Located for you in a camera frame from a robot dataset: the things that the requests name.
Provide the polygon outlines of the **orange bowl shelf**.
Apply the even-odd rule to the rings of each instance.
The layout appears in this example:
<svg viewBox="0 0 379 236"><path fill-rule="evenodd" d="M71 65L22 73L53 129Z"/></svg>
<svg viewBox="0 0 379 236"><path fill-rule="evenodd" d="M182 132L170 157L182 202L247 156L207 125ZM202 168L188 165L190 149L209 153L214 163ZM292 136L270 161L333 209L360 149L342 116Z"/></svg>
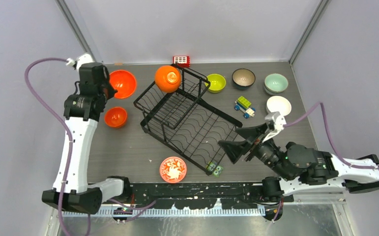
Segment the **orange bowl shelf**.
<svg viewBox="0 0 379 236"><path fill-rule="evenodd" d="M111 128L121 128L125 126L127 119L128 113L122 107L113 107L109 109L104 116L104 122Z"/></svg>
<svg viewBox="0 0 379 236"><path fill-rule="evenodd" d="M126 99L132 96L137 88L135 76L127 70L116 70L110 73L110 84L117 91L116 99Z"/></svg>

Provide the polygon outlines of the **white ribbed bowl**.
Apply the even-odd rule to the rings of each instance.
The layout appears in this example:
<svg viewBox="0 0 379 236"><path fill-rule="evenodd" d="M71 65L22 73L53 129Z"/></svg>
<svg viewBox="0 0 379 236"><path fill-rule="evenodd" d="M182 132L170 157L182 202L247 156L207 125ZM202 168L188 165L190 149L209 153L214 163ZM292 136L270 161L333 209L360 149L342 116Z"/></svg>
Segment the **white ribbed bowl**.
<svg viewBox="0 0 379 236"><path fill-rule="evenodd" d="M291 103L282 96L272 96L266 102L268 113L279 112L282 116L287 116L292 111Z"/></svg>

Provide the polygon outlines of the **pale green ringed bowl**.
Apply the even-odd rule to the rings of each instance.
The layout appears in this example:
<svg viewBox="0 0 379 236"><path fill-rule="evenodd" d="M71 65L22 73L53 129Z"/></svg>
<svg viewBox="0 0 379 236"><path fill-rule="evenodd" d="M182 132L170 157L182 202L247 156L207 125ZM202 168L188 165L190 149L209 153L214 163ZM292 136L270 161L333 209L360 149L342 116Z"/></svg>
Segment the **pale green ringed bowl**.
<svg viewBox="0 0 379 236"><path fill-rule="evenodd" d="M282 93L285 92L284 90L283 90L283 91L277 91L277 92L275 92L275 91L272 91L272 90L268 90L266 87L264 88L264 91L265 91L267 94L271 95L271 96L281 95Z"/></svg>

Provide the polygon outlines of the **black wire dish rack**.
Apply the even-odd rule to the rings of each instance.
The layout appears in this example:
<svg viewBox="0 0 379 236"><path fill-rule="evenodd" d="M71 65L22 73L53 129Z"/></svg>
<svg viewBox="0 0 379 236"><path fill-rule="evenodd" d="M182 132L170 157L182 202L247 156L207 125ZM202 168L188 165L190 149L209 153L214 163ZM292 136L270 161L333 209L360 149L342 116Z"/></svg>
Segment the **black wire dish rack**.
<svg viewBox="0 0 379 236"><path fill-rule="evenodd" d="M172 93L162 92L152 82L134 101L143 113L142 130L194 164L206 175L210 161L219 165L225 157L218 145L221 140L234 141L242 122L203 100L207 77L190 68L177 68L182 81Z"/></svg>

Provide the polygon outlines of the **yellow green bowl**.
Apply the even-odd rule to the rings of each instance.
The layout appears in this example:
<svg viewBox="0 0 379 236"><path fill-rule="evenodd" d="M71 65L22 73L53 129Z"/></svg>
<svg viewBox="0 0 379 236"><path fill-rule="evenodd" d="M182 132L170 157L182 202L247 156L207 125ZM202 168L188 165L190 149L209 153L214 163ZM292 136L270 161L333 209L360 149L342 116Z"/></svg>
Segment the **yellow green bowl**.
<svg viewBox="0 0 379 236"><path fill-rule="evenodd" d="M225 77L216 73L207 75L207 80L208 83L205 82L204 85L209 86L208 91L211 93L221 92L227 84Z"/></svg>

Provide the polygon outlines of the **floral pale green bowl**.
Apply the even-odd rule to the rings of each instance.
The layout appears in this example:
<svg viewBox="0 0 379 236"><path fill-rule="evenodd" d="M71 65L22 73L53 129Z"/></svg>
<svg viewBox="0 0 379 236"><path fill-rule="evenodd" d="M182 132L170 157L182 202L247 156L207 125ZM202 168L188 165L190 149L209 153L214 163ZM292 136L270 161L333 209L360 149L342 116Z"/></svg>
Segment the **floral pale green bowl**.
<svg viewBox="0 0 379 236"><path fill-rule="evenodd" d="M264 79L264 87L272 93L282 93L289 86L287 78L281 74L269 74Z"/></svg>

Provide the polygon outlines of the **orange bowl top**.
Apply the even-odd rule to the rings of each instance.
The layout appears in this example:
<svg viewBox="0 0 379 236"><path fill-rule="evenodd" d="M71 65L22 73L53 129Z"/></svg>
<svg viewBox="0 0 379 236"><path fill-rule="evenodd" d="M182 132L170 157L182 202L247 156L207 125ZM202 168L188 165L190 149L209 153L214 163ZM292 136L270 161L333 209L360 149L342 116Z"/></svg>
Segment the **orange bowl top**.
<svg viewBox="0 0 379 236"><path fill-rule="evenodd" d="M155 72L154 81L162 92L172 93L179 88L182 77L177 68L164 65Z"/></svg>

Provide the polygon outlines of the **white red patterned bowl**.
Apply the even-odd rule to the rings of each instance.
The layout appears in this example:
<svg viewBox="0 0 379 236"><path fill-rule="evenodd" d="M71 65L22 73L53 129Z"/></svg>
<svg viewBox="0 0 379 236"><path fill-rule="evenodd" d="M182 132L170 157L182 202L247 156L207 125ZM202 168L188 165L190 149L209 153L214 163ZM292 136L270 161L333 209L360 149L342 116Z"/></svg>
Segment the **white red patterned bowl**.
<svg viewBox="0 0 379 236"><path fill-rule="evenodd" d="M187 174L186 163L179 157L168 157L162 161L159 167L159 174L167 183L179 183Z"/></svg>

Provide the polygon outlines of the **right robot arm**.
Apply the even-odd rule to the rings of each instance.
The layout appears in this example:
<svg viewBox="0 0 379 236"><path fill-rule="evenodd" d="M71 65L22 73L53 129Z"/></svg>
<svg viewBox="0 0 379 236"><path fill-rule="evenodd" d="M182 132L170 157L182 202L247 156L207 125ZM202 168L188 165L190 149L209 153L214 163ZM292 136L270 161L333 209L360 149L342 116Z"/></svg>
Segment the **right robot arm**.
<svg viewBox="0 0 379 236"><path fill-rule="evenodd" d="M246 161L256 157L276 173L262 180L260 198L265 201L276 202L300 192L359 194L379 190L379 159L374 154L352 159L347 165L335 154L295 142L288 142L282 151L273 140L280 130L272 123L235 131L243 141L221 140L218 145L232 163L244 155Z"/></svg>

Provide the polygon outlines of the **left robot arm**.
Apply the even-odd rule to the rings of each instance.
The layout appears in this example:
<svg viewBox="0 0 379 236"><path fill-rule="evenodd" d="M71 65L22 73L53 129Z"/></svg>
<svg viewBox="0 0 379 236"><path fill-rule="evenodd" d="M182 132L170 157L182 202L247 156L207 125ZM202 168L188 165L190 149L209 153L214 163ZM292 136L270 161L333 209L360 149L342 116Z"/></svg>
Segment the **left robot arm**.
<svg viewBox="0 0 379 236"><path fill-rule="evenodd" d="M99 62L84 63L76 91L64 102L65 140L59 174L50 190L42 192L43 203L62 211L96 214L109 199L127 203L132 187L127 177L109 176L89 184L87 167L90 146L100 115L116 90L109 82L107 67Z"/></svg>

